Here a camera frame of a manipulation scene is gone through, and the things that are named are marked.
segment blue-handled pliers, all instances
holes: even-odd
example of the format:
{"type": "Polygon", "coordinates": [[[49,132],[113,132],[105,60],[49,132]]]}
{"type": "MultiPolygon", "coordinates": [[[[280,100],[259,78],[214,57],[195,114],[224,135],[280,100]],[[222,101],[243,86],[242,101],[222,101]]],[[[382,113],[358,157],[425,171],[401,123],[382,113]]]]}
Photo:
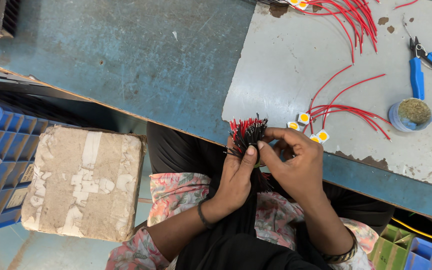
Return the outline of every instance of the blue-handled pliers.
{"type": "Polygon", "coordinates": [[[409,60],[411,66],[411,87],[413,88],[413,97],[424,99],[424,77],[421,71],[421,58],[426,60],[429,67],[432,68],[432,52],[427,53],[424,47],[419,43],[418,38],[409,40],[409,48],[413,52],[413,59],[409,60]]]}

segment black scarf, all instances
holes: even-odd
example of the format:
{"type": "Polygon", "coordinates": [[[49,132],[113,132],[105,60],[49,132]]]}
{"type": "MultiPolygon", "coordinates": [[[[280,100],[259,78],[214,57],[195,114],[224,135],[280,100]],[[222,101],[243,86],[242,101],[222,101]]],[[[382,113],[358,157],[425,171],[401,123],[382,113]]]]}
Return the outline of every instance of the black scarf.
{"type": "MultiPolygon", "coordinates": [[[[215,176],[209,186],[208,198],[219,187],[221,176],[215,176]]],[[[274,190],[281,189],[271,177],[274,190]]],[[[305,224],[296,230],[297,252],[256,237],[255,218],[257,193],[251,191],[244,205],[221,221],[212,230],[196,236],[179,253],[176,270],[263,270],[330,269],[323,257],[309,241],[305,224]]]]}

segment yellow cable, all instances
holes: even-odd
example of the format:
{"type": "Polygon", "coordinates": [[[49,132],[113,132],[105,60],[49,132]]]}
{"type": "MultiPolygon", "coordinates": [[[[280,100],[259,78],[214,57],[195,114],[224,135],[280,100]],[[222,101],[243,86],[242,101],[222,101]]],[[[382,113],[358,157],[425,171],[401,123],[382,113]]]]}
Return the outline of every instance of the yellow cable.
{"type": "Polygon", "coordinates": [[[412,230],[412,231],[414,231],[414,232],[416,232],[416,233],[418,233],[418,234],[420,234],[420,235],[423,235],[423,236],[426,236],[426,237],[429,237],[429,238],[432,239],[432,235],[427,234],[427,233],[424,233],[424,232],[422,232],[422,231],[420,231],[420,230],[416,230],[415,228],[413,228],[413,227],[411,227],[410,225],[405,224],[405,223],[403,223],[403,222],[397,220],[396,218],[392,218],[392,219],[393,219],[395,222],[397,222],[397,223],[399,223],[399,224],[405,226],[405,227],[408,228],[409,230],[412,230]]]}

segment blue table surface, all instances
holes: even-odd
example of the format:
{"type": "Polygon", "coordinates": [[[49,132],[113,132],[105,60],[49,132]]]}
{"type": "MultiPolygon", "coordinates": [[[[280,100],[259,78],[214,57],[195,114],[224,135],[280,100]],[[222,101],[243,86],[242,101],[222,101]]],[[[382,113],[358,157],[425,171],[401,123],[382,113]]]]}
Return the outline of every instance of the blue table surface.
{"type": "MultiPolygon", "coordinates": [[[[252,0],[26,0],[0,68],[224,144],[252,0]]],[[[254,70],[254,76],[267,76],[254,70]]],[[[432,185],[325,154],[324,178],[432,216],[432,185]]]]}

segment hand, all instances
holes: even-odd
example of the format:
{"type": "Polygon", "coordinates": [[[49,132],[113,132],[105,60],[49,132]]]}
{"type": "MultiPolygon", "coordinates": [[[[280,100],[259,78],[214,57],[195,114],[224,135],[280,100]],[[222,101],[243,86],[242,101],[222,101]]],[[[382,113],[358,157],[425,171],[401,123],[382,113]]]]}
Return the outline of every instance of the hand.
{"type": "MultiPolygon", "coordinates": [[[[231,136],[227,138],[227,146],[235,147],[231,136]]],[[[207,217],[206,212],[217,217],[218,214],[213,214],[217,208],[222,211],[220,214],[229,215],[244,204],[251,189],[249,178],[257,158],[256,148],[252,145],[249,146],[242,160],[233,155],[226,156],[216,194],[201,205],[201,212],[208,222],[213,223],[210,220],[212,217],[207,217]]]]}
{"type": "Polygon", "coordinates": [[[326,197],[323,146],[291,128],[269,127],[264,135],[263,141],[258,141],[260,157],[281,187],[300,204],[311,198],[326,197]],[[273,149],[266,142],[274,139],[279,141],[273,149]],[[281,151],[285,162],[279,159],[281,151]]]}

